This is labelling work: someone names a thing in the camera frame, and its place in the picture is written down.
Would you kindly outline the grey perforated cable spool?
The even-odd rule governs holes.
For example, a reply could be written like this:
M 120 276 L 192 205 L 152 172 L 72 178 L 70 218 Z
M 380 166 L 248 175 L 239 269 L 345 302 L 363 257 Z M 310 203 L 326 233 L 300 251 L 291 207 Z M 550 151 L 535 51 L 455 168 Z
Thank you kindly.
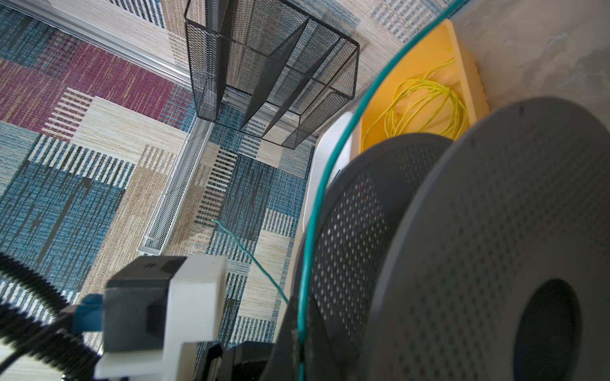
M 533 98 L 333 182 L 310 303 L 340 380 L 607 380 L 609 133 Z

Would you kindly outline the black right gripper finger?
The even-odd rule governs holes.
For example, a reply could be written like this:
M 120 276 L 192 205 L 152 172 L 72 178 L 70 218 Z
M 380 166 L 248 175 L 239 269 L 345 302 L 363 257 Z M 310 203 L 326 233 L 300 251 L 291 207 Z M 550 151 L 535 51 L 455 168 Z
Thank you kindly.
M 266 365 L 267 380 L 340 380 L 339 367 L 314 302 L 308 306 L 308 336 L 302 344 L 297 330 L 298 299 L 293 296 Z

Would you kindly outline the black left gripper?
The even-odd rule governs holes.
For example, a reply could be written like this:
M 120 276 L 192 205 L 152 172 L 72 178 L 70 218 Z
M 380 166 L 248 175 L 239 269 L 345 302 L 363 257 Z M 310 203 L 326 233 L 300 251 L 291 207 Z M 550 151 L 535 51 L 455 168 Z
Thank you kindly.
M 214 344 L 203 352 L 195 380 L 259 380 L 274 344 L 246 341 L 231 349 Z

